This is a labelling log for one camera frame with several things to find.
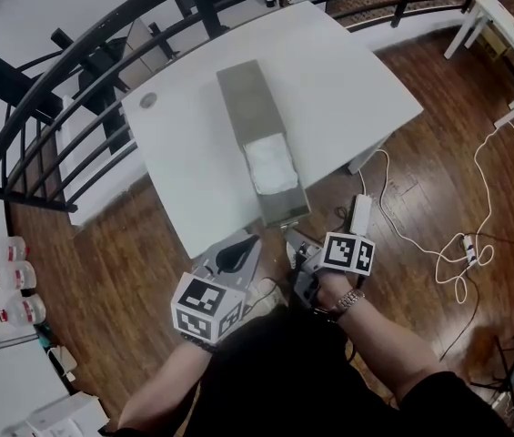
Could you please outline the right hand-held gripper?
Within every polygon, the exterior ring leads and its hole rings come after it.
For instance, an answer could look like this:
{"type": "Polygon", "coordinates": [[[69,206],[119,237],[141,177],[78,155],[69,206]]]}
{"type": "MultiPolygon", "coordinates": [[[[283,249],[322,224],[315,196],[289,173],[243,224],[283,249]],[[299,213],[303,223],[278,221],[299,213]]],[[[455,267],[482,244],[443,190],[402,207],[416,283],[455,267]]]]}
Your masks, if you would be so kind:
{"type": "Polygon", "coordinates": [[[296,271],[293,289],[306,308],[317,306],[319,282],[317,272],[332,269],[358,275],[357,288],[372,269],[375,244],[364,237],[328,232],[321,244],[294,227],[285,226],[282,234],[296,253],[296,271]]]}

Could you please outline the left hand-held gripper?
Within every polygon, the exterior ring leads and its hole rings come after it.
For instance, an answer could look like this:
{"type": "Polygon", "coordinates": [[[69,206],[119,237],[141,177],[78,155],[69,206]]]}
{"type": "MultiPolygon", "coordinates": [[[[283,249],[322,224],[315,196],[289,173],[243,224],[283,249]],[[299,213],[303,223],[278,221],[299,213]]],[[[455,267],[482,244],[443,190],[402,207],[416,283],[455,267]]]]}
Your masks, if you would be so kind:
{"type": "Polygon", "coordinates": [[[206,343],[224,339],[241,320],[259,257],[254,234],[234,233],[210,246],[202,265],[216,276],[182,275],[170,303],[174,328],[206,343]]]}

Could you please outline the person's right hand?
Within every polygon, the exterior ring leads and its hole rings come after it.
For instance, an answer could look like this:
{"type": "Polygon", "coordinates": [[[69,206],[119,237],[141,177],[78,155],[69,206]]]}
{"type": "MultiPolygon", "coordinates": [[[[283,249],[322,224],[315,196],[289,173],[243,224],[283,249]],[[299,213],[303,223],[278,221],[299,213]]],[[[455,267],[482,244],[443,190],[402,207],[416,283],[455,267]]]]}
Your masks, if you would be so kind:
{"type": "Polygon", "coordinates": [[[341,272],[321,269],[317,272],[319,289],[317,300],[320,306],[330,311],[350,291],[353,290],[348,278],[341,272]]]}

